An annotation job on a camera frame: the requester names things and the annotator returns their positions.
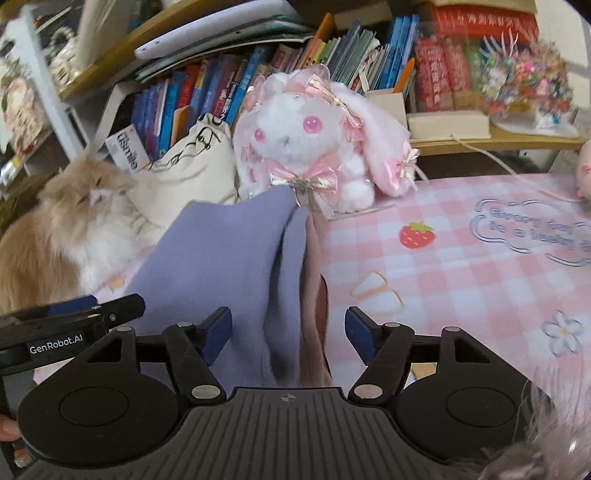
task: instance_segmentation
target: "lavender fabric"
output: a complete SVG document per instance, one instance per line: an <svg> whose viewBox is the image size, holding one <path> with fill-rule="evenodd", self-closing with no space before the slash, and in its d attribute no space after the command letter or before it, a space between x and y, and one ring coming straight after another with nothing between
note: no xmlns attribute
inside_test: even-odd
<svg viewBox="0 0 591 480"><path fill-rule="evenodd" d="M232 206L187 205L127 289L146 302L144 316L129 325L157 335L227 306L232 337L212 366L224 389L298 386L309 213L295 199L290 188L276 187Z"/></svg>

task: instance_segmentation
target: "pink and white gingham tablecloth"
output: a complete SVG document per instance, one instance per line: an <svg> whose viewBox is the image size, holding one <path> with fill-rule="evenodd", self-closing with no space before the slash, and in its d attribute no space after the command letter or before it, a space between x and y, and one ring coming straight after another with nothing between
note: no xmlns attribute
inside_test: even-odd
<svg viewBox="0 0 591 480"><path fill-rule="evenodd" d="M573 197L572 178L523 178ZM403 246L403 227L421 221L433 233L404 238L420 248ZM422 335L461 327L529 378L560 367L565 383L591 380L590 225L582 205L511 176L431 181L395 207L330 222L323 274L335 384L348 392L364 369L343 327L352 305Z"/></svg>

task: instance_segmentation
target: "human hand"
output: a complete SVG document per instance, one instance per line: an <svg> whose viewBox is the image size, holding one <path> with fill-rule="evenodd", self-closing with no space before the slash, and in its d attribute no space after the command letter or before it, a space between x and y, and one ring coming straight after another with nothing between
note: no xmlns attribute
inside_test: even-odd
<svg viewBox="0 0 591 480"><path fill-rule="evenodd" d="M0 414L0 442L16 442L21 437L17 422ZM33 459L26 448L14 450L14 463L19 468L25 468Z"/></svg>

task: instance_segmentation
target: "white cable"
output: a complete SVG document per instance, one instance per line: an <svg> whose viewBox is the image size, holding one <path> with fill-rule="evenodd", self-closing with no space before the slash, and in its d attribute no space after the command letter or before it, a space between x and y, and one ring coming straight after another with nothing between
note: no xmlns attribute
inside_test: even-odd
<svg viewBox="0 0 591 480"><path fill-rule="evenodd" d="M558 195L557 193L551 192L549 190L544 190L539 188L534 182L529 181L525 178L523 178L521 175L517 174L515 172L515 170L513 170L509 165L507 165L505 162L503 162L499 157L493 155L490 152L487 152L486 150L483 150L481 148L478 147L473 147L472 145L467 144L466 142L463 142L462 140L460 140L459 138L457 138L455 135L452 135L452 138L458 142L462 147L467 148L468 150L472 150L478 153L481 153L483 155L486 155L488 158L493 159L494 161L496 161L501 167L503 167L506 171L508 171L511 175L513 175L517 180L519 180L520 182L523 182L527 185L529 185L530 187L538 190L538 192L544 193L552 198L555 198L557 200L561 200L562 202L569 202L569 203L581 203L581 200L578 199L569 199L566 197L561 197L560 195Z"/></svg>

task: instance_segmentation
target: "pink plush toy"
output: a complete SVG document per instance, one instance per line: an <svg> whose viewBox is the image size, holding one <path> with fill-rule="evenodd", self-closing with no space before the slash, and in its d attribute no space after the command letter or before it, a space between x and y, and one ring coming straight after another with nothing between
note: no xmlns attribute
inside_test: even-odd
<svg viewBox="0 0 591 480"><path fill-rule="evenodd" d="M397 197L414 187L418 150L391 115L330 82L324 65L257 78L236 123L243 199L273 185L312 192L326 213L374 204L375 186Z"/></svg>
<svg viewBox="0 0 591 480"><path fill-rule="evenodd" d="M585 143L581 148L574 175L577 184L577 197L591 200L591 141Z"/></svg>

